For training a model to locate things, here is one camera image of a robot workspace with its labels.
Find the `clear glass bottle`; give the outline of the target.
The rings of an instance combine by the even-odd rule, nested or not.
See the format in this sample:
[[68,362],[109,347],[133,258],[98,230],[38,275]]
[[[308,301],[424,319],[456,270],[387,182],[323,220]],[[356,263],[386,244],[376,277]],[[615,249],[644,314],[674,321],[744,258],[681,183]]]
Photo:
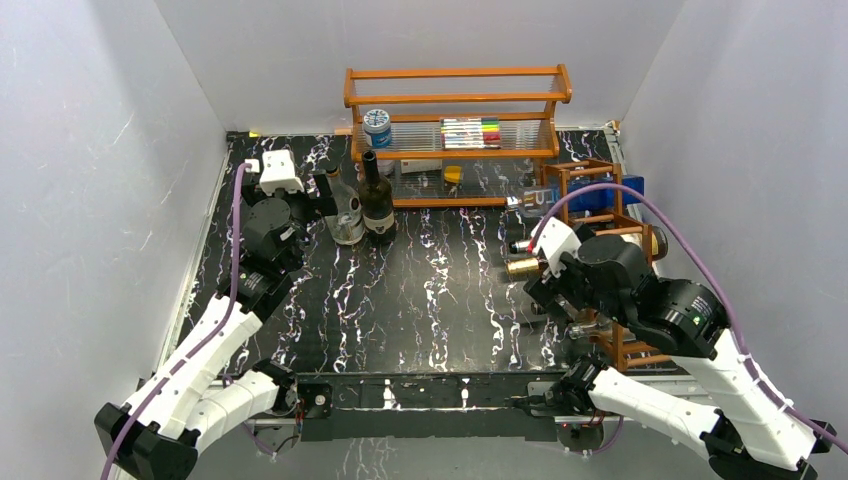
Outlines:
[[330,234],[339,245],[355,245],[365,234],[359,194],[343,180],[338,166],[327,169],[326,178],[337,209],[325,218]]

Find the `dark green wine bottle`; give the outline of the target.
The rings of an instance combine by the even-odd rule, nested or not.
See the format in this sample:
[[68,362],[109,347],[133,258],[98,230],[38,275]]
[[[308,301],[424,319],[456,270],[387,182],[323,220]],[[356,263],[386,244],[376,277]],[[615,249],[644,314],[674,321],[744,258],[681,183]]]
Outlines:
[[363,178],[358,193],[367,234],[375,244],[390,244],[397,233],[391,183],[380,173],[374,151],[365,151],[361,163]]

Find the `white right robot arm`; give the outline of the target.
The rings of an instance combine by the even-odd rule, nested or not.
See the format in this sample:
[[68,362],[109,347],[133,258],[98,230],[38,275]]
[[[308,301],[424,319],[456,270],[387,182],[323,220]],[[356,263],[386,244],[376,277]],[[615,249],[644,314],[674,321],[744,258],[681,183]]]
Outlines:
[[552,309],[566,301],[599,312],[685,369],[710,403],[665,393],[583,356],[546,392],[526,397],[526,408],[623,415],[686,446],[724,479],[816,477],[810,458],[831,449],[832,426],[791,414],[737,346],[711,290],[659,277],[642,250],[617,235],[575,231],[557,219],[533,229],[529,249],[545,265],[526,285],[538,304]]

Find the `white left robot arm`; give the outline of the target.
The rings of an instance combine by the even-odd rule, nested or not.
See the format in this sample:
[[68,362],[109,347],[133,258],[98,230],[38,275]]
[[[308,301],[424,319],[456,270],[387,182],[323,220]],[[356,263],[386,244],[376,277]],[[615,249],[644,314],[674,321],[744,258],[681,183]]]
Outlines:
[[123,403],[107,403],[95,416],[106,454],[104,479],[113,468],[135,479],[185,479],[204,450],[254,416],[301,421],[306,415],[297,374],[270,358],[235,380],[220,374],[235,350],[286,302],[294,287],[291,275],[304,265],[306,227],[337,207],[327,172],[314,173],[318,193],[310,195],[296,174],[271,180],[264,169],[260,184],[271,192],[250,208],[243,223],[243,176],[250,168],[242,164],[235,176],[229,277],[151,378]]

